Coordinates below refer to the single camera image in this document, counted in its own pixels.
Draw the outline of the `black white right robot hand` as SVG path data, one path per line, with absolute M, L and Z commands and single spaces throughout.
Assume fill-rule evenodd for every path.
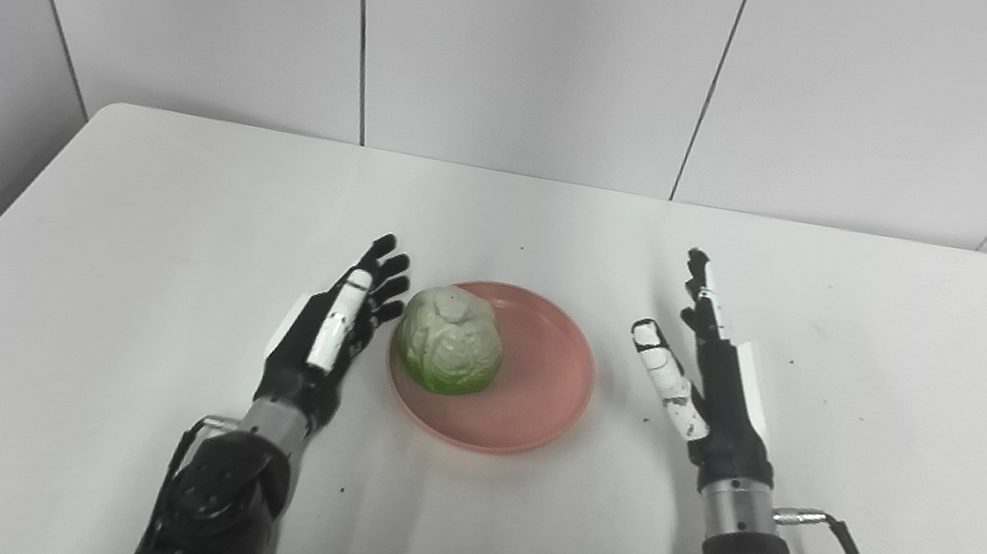
M 687 256 L 690 277 L 684 287 L 690 305 L 679 315 L 695 340 L 700 381 L 686 375 L 664 330 L 653 319 L 632 325 L 635 352 L 686 442 L 689 459 L 699 471 L 698 488 L 738 478 L 773 489 L 775 472 L 764 440 L 753 347 L 729 340 L 709 256 L 698 248 Z

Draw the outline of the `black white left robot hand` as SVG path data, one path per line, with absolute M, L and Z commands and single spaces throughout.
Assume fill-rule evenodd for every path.
M 289 404 L 315 435 L 334 419 L 340 407 L 342 381 L 374 334 L 403 314 L 401 296 L 409 290 L 411 258 L 397 250 L 390 233 L 376 238 L 365 253 L 329 289 L 308 296 L 282 339 L 268 353 L 254 400 Z M 355 290 L 355 281 L 369 283 L 357 295 L 357 309 L 344 317 L 339 336 L 326 330 L 328 316 L 341 293 Z

